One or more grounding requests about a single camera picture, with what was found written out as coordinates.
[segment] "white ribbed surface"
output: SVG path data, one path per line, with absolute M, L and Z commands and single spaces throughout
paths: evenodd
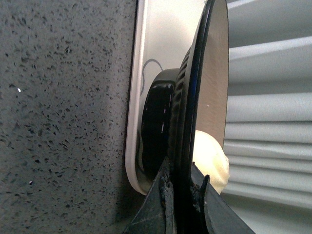
M 312 210 L 312 1 L 228 9 L 224 193 Z

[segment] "cream foam piece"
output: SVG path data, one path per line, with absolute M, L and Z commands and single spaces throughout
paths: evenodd
M 210 176 L 211 185 L 220 194 L 230 177 L 229 159 L 217 140 L 208 133 L 196 130 L 193 162 L 204 176 Z

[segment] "white plastic edge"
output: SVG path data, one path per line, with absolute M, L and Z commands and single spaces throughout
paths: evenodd
M 126 137 L 126 152 L 125 152 L 125 166 L 129 182 L 137 192 L 143 195 L 146 195 L 146 192 L 142 190 L 137 180 L 135 162 L 136 162 L 136 147 L 137 147 L 137 125 L 138 125 L 143 52 L 144 52 L 143 49 L 145 44 L 145 31 L 146 31 L 146 17 L 147 17 L 147 0 L 139 0 L 136 20 L 136 35 L 133 55 L 134 57 L 132 66 L 128 127 Z

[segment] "white panel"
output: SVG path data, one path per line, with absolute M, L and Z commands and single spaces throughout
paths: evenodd
M 312 35 L 311 0 L 239 0 L 228 9 L 231 47 Z
M 312 160 L 311 144 L 225 140 L 223 150 L 226 155 Z
M 312 194 L 229 181 L 224 193 L 312 209 Z
M 311 78 L 312 37 L 230 49 L 229 82 Z
M 310 173 L 310 176 L 312 177 L 312 160 L 309 161 L 236 155 L 227 155 L 227 157 L 229 158 L 231 165 Z
M 312 143 L 312 122 L 227 123 L 225 139 Z
M 312 93 L 228 98 L 227 122 L 311 120 Z
M 230 181 L 307 192 L 312 195 L 312 176 L 307 173 L 231 165 Z

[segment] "gray quartz surface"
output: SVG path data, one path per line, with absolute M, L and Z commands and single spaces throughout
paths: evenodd
M 0 1 L 1 234 L 117 233 L 140 207 L 124 167 L 135 13 Z

